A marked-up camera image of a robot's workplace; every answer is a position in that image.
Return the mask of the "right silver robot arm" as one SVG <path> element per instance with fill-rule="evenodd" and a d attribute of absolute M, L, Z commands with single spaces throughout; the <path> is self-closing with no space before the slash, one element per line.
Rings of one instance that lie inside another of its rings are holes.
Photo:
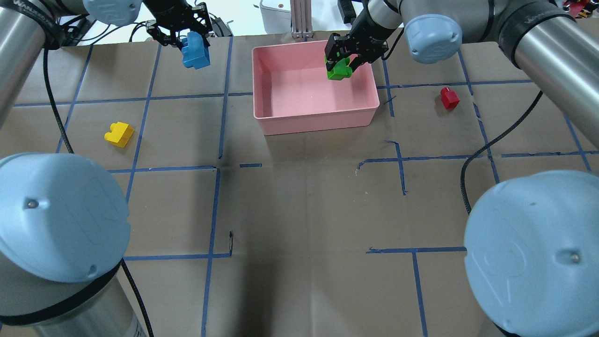
<path fill-rule="evenodd" d="M 462 44 L 496 41 L 598 145 L 598 39 L 548 0 L 365 0 L 346 36 L 325 47 L 328 71 L 355 71 L 390 51 L 403 25 L 412 58 L 434 64 Z M 503 181 L 471 205 L 464 247 L 477 303 L 505 336 L 598 335 L 598 175 L 552 170 Z"/>

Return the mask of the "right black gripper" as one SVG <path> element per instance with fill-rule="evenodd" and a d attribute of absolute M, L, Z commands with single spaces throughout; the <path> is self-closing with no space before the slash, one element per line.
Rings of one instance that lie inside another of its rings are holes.
<path fill-rule="evenodd" d="M 350 62 L 354 73 L 365 63 L 372 64 L 388 51 L 387 39 L 390 29 L 379 25 L 368 9 L 363 9 L 353 22 L 346 36 L 331 33 L 325 46 L 325 64 L 327 71 L 332 71 L 336 64 L 350 55 L 355 55 Z"/>

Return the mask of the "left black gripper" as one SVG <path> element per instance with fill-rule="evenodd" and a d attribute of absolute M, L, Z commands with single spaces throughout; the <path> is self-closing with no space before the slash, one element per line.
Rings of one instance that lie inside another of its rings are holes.
<path fill-rule="evenodd" d="M 205 2 L 186 0 L 144 0 L 143 4 L 154 19 L 146 22 L 146 31 L 153 40 L 163 46 L 182 49 L 178 32 L 189 29 L 200 34 L 205 47 L 210 47 L 208 38 L 212 32 L 212 21 Z"/>

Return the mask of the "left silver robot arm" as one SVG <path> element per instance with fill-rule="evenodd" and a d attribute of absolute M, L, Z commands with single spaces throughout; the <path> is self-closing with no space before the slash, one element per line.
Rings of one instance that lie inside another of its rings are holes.
<path fill-rule="evenodd" d="M 51 91 L 48 53 L 61 47 L 58 18 L 90 14 L 132 23 L 139 0 L 3 0 L 1 105 L 14 102 L 43 52 L 46 90 L 67 153 L 26 152 L 1 160 L 1 325 L 39 337 L 152 337 L 147 309 L 124 260 L 131 227 L 126 196 L 98 163 L 73 154 Z"/>

